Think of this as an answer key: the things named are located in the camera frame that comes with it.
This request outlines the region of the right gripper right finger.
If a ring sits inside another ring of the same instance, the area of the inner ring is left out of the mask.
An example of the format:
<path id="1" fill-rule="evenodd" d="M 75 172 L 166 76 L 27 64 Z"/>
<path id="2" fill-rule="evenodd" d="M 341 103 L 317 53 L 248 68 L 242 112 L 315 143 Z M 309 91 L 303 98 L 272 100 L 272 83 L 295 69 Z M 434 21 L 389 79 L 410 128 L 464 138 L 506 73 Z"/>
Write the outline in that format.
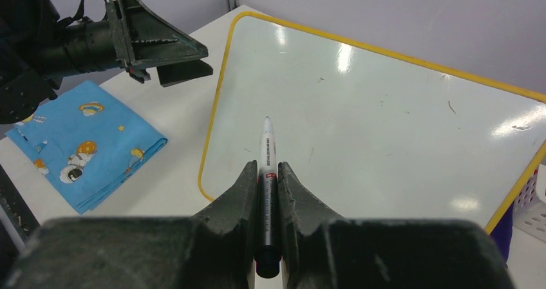
<path id="1" fill-rule="evenodd" d="M 505 261 L 460 219 L 348 219 L 279 171 L 285 288 L 512 288 Z"/>

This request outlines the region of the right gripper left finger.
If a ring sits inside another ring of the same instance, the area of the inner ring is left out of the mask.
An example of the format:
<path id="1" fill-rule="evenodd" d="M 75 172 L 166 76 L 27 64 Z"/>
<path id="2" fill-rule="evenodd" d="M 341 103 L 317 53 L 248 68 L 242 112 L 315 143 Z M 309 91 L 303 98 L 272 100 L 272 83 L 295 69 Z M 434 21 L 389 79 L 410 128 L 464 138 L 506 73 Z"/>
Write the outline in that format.
<path id="1" fill-rule="evenodd" d="M 59 218 L 27 242 L 5 288 L 253 288 L 256 162 L 191 217 Z"/>

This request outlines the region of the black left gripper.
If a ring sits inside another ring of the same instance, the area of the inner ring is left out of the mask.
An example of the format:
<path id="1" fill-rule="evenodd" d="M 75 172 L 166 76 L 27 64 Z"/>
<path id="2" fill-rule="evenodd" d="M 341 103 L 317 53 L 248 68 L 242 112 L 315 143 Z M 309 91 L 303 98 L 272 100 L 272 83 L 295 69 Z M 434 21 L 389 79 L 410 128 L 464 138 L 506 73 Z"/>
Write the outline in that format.
<path id="1" fill-rule="evenodd" d="M 207 47 L 181 32 L 141 0 L 108 0 L 106 15 L 120 68 L 137 82 L 150 79 L 145 68 L 157 67 L 162 87 L 213 74 L 203 59 Z"/>

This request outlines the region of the blue capped marker pen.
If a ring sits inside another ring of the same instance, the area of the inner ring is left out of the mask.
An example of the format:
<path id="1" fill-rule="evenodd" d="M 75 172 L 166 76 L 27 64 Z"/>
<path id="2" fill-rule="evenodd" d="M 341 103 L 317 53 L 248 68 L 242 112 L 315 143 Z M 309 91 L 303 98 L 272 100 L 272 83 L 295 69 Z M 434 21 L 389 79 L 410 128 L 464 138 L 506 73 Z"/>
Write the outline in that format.
<path id="1" fill-rule="evenodd" d="M 278 163 L 274 126 L 265 117 L 258 158 L 258 226 L 254 252 L 256 273 L 271 279 L 279 274 L 281 238 L 278 203 Z"/>

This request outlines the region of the yellow framed whiteboard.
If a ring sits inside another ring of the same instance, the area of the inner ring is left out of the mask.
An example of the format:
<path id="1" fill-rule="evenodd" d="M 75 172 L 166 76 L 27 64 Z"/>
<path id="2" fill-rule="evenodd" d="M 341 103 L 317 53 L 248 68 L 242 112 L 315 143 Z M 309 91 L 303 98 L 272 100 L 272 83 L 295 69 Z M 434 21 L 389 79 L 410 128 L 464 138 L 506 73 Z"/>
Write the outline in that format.
<path id="1" fill-rule="evenodd" d="M 259 153 L 347 218 L 458 218 L 492 230 L 545 157 L 545 96 L 255 12 L 228 32 L 198 188 Z"/>

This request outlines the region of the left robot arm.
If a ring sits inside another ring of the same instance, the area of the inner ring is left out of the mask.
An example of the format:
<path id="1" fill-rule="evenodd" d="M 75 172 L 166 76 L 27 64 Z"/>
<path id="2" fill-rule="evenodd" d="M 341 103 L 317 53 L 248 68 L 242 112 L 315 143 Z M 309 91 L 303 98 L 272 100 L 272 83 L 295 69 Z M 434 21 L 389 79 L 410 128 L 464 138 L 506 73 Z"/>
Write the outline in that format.
<path id="1" fill-rule="evenodd" d="M 169 87 L 209 76 L 207 47 L 141 0 L 103 0 L 93 21 L 80 4 L 61 18 L 50 0 L 1 0 L 1 123 L 14 124 L 57 97 L 65 77 L 125 70 L 139 83 L 158 73 Z"/>

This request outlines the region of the blue cartoon cloth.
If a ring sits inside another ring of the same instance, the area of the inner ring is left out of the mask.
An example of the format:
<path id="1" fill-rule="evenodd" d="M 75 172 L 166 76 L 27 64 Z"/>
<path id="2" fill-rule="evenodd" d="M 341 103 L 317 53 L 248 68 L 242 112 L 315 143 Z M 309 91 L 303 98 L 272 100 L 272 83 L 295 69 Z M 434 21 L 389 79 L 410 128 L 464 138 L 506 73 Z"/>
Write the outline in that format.
<path id="1" fill-rule="evenodd" d="M 79 214 L 95 209 L 168 139 L 92 81 L 85 81 L 6 132 Z"/>

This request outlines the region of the purple folded towel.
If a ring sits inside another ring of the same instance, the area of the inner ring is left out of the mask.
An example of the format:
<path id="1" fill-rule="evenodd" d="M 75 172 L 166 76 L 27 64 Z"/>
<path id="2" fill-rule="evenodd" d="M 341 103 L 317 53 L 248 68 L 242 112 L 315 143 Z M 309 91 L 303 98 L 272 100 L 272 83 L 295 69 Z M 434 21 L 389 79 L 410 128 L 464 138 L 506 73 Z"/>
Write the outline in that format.
<path id="1" fill-rule="evenodd" d="M 501 253 L 505 263 L 509 258 L 511 240 L 513 236 L 513 207 L 512 203 L 504 215 L 500 218 L 499 222 L 490 233 L 490 237 L 496 243 L 496 246 Z"/>

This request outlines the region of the white plastic basket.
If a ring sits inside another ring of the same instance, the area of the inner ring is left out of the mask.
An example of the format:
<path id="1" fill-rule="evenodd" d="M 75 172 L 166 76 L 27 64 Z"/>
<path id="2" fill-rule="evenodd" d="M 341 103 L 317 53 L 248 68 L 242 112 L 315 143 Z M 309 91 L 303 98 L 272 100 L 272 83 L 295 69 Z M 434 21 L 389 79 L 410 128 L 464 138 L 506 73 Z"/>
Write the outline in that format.
<path id="1" fill-rule="evenodd" d="M 540 164 L 514 201 L 513 225 L 545 242 L 545 166 Z"/>

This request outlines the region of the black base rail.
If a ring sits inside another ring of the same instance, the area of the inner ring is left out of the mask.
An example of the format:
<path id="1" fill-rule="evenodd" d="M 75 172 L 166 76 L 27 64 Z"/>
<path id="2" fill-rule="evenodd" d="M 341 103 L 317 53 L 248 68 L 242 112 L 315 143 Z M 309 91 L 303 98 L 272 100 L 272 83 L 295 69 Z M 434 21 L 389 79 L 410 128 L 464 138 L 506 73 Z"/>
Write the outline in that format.
<path id="1" fill-rule="evenodd" d="M 1 208 L 13 226 L 16 247 L 22 250 L 32 233 L 41 225 L 24 201 L 17 187 L 1 167 Z"/>

